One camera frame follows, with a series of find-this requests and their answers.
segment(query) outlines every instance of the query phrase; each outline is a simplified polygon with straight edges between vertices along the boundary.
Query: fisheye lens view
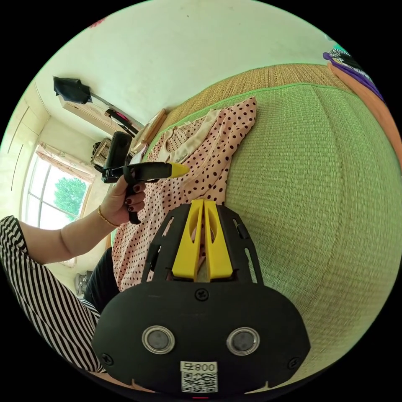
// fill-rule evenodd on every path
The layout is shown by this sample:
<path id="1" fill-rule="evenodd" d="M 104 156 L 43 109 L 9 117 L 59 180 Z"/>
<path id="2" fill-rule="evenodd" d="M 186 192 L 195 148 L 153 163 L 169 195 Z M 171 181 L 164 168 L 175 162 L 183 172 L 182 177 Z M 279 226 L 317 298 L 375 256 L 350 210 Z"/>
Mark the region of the fisheye lens view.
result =
<path id="1" fill-rule="evenodd" d="M 15 105 L 0 169 L 13 302 L 72 371 L 136 401 L 303 387 L 401 267 L 387 100 L 346 44 L 259 1 L 94 21 Z"/>

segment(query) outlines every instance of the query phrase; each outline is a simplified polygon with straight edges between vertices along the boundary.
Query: curtain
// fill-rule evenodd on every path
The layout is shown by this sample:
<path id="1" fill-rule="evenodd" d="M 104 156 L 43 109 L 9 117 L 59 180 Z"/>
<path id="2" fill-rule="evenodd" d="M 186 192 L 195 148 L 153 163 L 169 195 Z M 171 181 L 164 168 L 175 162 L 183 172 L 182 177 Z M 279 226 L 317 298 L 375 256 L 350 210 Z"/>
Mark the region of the curtain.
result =
<path id="1" fill-rule="evenodd" d="M 36 154 L 42 160 L 50 163 L 64 173 L 68 173 L 88 183 L 93 183 L 96 177 L 96 170 L 89 163 L 83 162 L 75 156 L 66 154 L 51 145 L 39 142 Z"/>

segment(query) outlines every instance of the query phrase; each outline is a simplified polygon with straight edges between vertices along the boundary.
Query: bed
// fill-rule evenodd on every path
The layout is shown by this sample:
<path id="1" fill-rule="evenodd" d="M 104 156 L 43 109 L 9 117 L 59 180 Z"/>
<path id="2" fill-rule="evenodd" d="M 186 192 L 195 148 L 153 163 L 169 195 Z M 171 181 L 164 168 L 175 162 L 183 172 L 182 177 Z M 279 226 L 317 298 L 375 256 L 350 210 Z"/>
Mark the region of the bed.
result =
<path id="1" fill-rule="evenodd" d="M 212 85 L 168 114 L 149 149 L 171 126 L 251 96 L 257 120 L 234 155 L 226 206 L 249 229 L 264 284 L 305 321 L 312 349 L 292 383 L 347 353 L 383 307 L 402 253 L 401 171 L 356 94 L 306 64 Z"/>

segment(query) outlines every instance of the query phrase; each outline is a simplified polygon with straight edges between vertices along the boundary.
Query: striped shirt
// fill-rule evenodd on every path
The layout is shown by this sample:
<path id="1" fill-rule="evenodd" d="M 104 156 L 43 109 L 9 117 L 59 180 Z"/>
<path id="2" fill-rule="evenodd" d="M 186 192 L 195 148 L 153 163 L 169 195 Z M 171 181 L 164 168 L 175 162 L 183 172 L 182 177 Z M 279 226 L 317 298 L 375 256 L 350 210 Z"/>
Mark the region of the striped shirt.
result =
<path id="1" fill-rule="evenodd" d="M 80 369 L 106 372 L 91 346 L 99 313 L 29 257 L 13 216 L 0 221 L 0 260 L 20 307 L 53 350 Z"/>

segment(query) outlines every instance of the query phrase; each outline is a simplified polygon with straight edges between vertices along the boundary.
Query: yellow plastic part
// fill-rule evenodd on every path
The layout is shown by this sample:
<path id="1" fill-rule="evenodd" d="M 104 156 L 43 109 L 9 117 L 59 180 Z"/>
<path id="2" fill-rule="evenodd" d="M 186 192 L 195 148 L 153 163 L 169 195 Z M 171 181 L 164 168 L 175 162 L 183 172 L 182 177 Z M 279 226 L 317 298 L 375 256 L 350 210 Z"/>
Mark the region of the yellow plastic part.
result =
<path id="1" fill-rule="evenodd" d="M 178 278 L 193 279 L 196 281 L 198 273 L 198 259 L 201 246 L 201 221 L 204 200 L 193 200 L 183 236 L 173 265 L 173 275 Z M 194 241 L 191 236 L 196 229 Z"/>
<path id="2" fill-rule="evenodd" d="M 184 176 L 190 171 L 187 166 L 180 165 L 178 163 L 168 163 L 172 165 L 172 174 L 170 175 L 170 177 L 168 177 L 169 179 Z"/>
<path id="3" fill-rule="evenodd" d="M 233 273 L 215 201 L 204 202 L 205 248 L 208 282 L 230 278 Z"/>

